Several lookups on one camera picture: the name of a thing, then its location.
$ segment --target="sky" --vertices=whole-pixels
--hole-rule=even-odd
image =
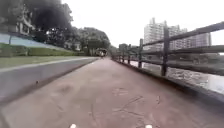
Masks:
[[[224,21],[223,0],[62,0],[72,10],[73,26],[106,32],[112,45],[138,45],[152,17],[169,26],[195,28]],[[224,44],[224,31],[212,33],[212,44]]]

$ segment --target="metal railing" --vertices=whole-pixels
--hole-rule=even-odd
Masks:
[[[184,70],[190,70],[190,71],[196,71],[201,73],[208,73],[208,74],[215,74],[215,75],[221,75],[224,76],[224,68],[216,68],[214,66],[208,66],[208,65],[194,65],[189,63],[180,63],[180,62],[168,62],[168,56],[169,55],[177,55],[177,54],[203,54],[203,53],[219,53],[224,52],[224,45],[219,46],[204,46],[204,47],[196,47],[196,48],[188,48],[188,49],[179,49],[179,50],[169,50],[169,46],[171,41],[184,39],[191,36],[196,36],[200,34],[215,32],[218,30],[224,29],[224,22],[220,22],[217,24],[213,24],[210,26],[198,28],[196,30],[186,32],[180,35],[176,36],[169,36],[169,30],[168,27],[164,27],[164,38],[158,41],[149,42],[146,44],[143,44],[143,39],[140,39],[140,45],[138,47],[135,47],[138,49],[138,53],[133,52],[133,49],[129,45],[129,48],[127,51],[120,51],[117,53],[117,55],[114,56],[114,59],[117,61],[122,61],[124,63],[125,60],[128,60],[128,64],[130,65],[130,61],[138,61],[138,68],[142,68],[142,63],[149,63],[149,64],[155,64],[161,66],[161,76],[166,77],[167,68],[177,68],[177,69],[184,69]],[[144,46],[151,46],[155,44],[163,44],[163,50],[162,51],[143,51]],[[138,58],[132,59],[132,55],[137,55]],[[145,60],[143,59],[143,55],[160,55],[162,58],[162,61],[159,60]]]

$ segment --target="sidewalk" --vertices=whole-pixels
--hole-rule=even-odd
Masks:
[[[2,108],[10,128],[223,128],[224,110],[101,59]]]

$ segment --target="grassy slope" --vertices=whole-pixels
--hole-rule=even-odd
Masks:
[[[0,58],[0,68],[15,67],[25,64],[36,64],[42,62],[74,59],[74,56],[53,56],[53,57],[11,57],[11,58]]]

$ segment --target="canal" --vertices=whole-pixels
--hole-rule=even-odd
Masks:
[[[138,66],[138,62],[131,61],[131,65]],[[161,67],[158,65],[143,63],[143,68],[155,74],[160,74]],[[183,80],[195,86],[224,94],[224,77],[218,75],[204,74],[183,69],[168,68],[167,76]]]

